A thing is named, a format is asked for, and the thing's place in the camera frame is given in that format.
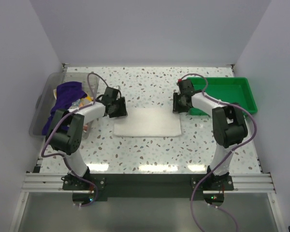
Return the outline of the white towel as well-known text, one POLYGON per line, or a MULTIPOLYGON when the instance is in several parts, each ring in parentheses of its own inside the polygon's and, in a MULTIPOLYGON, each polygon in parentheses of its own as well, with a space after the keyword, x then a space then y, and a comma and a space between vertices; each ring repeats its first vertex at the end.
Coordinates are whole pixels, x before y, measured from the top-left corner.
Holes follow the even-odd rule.
POLYGON ((119 137, 177 137, 182 134, 180 115, 170 108, 128 108, 128 115, 114 120, 119 137))

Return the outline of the purple towel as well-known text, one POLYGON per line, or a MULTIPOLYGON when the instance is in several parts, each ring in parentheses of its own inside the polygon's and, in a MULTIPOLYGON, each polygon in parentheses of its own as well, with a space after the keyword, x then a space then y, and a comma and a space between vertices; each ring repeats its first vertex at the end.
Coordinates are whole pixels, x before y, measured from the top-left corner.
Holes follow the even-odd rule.
POLYGON ((76 81, 66 82, 58 85, 56 88, 56 94, 56 103, 51 109, 50 116, 48 117, 47 122, 42 129, 42 135, 47 135, 56 110, 69 109, 75 101, 87 96, 87 94, 82 89, 82 83, 76 81))

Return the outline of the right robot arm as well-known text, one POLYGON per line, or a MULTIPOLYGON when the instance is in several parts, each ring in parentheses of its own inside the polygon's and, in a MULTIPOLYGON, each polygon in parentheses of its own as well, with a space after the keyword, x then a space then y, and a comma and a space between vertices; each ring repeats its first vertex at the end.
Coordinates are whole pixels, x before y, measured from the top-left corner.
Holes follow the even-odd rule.
POLYGON ((177 82, 179 91, 173 94, 173 112, 184 113, 192 108, 200 109, 212 119, 216 150, 206 177, 210 189, 218 189, 224 176, 229 173, 232 149, 242 143, 248 130, 242 109, 237 104, 226 103, 196 90, 190 79, 177 82))

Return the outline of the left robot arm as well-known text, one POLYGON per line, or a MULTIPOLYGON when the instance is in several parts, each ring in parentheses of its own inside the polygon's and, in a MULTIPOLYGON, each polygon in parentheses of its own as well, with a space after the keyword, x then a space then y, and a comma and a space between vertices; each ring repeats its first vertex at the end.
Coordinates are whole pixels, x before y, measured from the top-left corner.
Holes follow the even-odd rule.
POLYGON ((105 116, 114 118, 127 115, 125 98, 119 89, 113 87, 106 87, 104 94, 85 106, 72 110, 57 109, 46 134, 41 156, 61 156, 69 172, 75 176, 75 186, 81 190, 87 189, 91 183, 87 175, 89 168, 79 151, 84 125, 105 116))

